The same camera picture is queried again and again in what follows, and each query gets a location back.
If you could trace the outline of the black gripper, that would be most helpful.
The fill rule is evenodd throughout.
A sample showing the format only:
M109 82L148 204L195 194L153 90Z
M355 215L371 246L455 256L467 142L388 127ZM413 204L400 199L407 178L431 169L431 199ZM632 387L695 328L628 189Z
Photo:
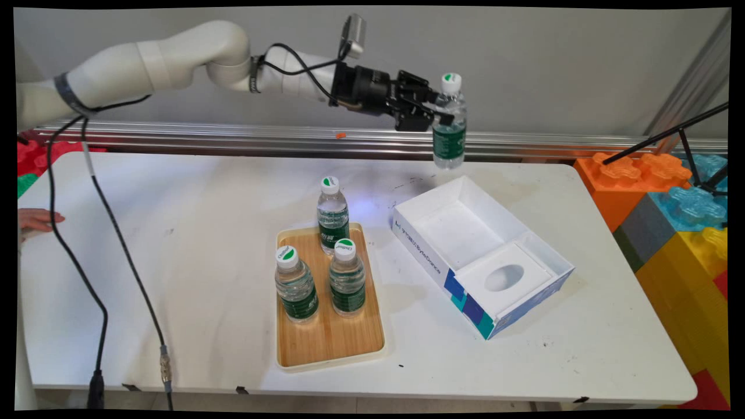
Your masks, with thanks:
M395 130L402 132L425 132L435 122L449 126L454 121L454 115L426 106L400 111L396 89L397 98L422 105L434 104L439 97L428 80L405 70L399 70L397 79L392 79L380 70L339 63L334 71L329 106L370 116L393 116Z

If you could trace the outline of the person's bare hand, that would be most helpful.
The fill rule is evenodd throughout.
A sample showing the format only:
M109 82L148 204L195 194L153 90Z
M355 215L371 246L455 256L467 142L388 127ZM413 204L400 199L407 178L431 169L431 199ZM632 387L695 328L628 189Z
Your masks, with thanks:
M52 223L64 222L66 218L59 212L50 212L43 208L19 208L17 210L20 241L24 242L34 232L48 233L53 231Z

